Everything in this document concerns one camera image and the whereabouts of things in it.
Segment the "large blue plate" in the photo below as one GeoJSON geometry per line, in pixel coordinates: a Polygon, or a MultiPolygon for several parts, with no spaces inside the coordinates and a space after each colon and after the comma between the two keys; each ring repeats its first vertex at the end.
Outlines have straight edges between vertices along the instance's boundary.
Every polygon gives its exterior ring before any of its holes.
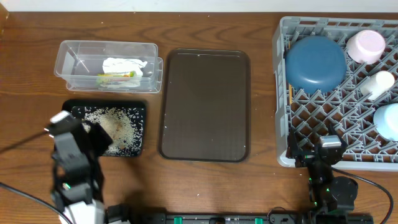
{"type": "Polygon", "coordinates": [[[345,79],[346,71],[343,49],[327,37],[306,37],[285,55],[287,82],[308,94],[332,91],[345,79]]]}

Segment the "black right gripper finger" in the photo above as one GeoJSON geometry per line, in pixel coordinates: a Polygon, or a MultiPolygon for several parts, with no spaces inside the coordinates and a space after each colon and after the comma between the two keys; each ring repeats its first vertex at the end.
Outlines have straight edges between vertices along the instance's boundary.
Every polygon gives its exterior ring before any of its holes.
{"type": "Polygon", "coordinates": [[[303,151],[299,148],[299,144],[297,142],[297,138],[295,136],[295,131],[290,130],[289,137],[289,158],[295,159],[295,167],[303,167],[303,151]]]}
{"type": "Polygon", "coordinates": [[[333,128],[333,125],[330,123],[329,124],[329,135],[330,136],[335,136],[340,140],[340,148],[346,149],[347,148],[347,143],[343,140],[343,138],[336,132],[336,130],[333,128]]]}

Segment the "wooden chopstick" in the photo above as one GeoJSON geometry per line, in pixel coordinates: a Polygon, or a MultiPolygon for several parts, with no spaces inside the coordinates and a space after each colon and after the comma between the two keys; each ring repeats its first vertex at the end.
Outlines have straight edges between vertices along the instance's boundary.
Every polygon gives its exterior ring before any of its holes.
{"type": "Polygon", "coordinates": [[[289,84],[289,105],[291,106],[293,103],[293,88],[292,85],[289,84]]]}

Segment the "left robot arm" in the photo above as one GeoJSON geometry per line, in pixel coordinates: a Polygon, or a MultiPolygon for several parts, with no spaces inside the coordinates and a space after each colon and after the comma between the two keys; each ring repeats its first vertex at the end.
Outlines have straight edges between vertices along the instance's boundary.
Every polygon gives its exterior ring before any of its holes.
{"type": "Polygon", "coordinates": [[[128,206],[104,207],[104,175],[98,158],[113,140],[100,125],[88,125],[89,131],[81,121],[50,123],[44,129],[55,143],[53,205],[10,185],[1,183],[1,187],[51,209],[62,223],[132,223],[128,206]]]}

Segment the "white napkin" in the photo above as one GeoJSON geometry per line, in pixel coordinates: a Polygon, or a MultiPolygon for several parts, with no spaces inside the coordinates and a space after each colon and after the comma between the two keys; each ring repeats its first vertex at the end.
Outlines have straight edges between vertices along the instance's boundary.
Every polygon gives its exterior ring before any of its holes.
{"type": "Polygon", "coordinates": [[[105,88],[136,88],[141,85],[141,79],[144,75],[143,69],[148,64],[147,61],[140,59],[107,58],[103,62],[103,73],[118,73],[135,71],[136,75],[126,82],[109,83],[99,85],[105,88]]]}

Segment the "cream white cup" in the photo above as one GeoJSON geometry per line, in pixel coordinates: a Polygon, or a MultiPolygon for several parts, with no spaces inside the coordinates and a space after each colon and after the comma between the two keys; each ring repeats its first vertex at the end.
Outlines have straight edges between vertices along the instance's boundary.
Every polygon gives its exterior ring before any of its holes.
{"type": "Polygon", "coordinates": [[[367,80],[360,91],[363,95],[371,94],[368,99],[375,100],[390,89],[395,83],[395,78],[392,73],[387,71],[380,71],[372,75],[367,80]]]}

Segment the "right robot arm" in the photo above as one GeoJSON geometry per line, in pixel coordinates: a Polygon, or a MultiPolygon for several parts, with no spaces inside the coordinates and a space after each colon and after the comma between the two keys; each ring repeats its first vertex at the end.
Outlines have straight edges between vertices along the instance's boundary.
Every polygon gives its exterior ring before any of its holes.
{"type": "Polygon", "coordinates": [[[320,137],[311,151],[299,148],[294,128],[290,129],[288,140],[295,167],[308,170],[309,197],[314,204],[309,211],[297,215],[295,223],[373,223],[370,215],[350,214],[358,196],[358,180],[379,188],[387,195],[389,209],[381,222],[388,221],[394,209],[394,199],[386,188],[333,167],[342,160],[348,144],[332,125],[328,127],[328,135],[320,137]]]}

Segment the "green wrapper scrap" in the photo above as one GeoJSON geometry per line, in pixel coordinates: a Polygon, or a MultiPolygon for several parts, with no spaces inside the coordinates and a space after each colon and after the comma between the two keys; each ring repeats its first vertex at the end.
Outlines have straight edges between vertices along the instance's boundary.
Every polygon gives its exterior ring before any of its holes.
{"type": "Polygon", "coordinates": [[[136,75],[135,71],[118,73],[99,73],[97,74],[97,85],[107,85],[109,83],[130,81],[136,75]]]}

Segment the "light blue bowl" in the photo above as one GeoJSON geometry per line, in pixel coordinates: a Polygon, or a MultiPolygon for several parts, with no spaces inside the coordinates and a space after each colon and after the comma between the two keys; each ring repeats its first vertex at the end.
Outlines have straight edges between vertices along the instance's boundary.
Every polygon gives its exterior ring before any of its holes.
{"type": "Polygon", "coordinates": [[[382,106],[374,113],[373,123],[384,139],[397,141],[397,113],[397,103],[382,106]]]}

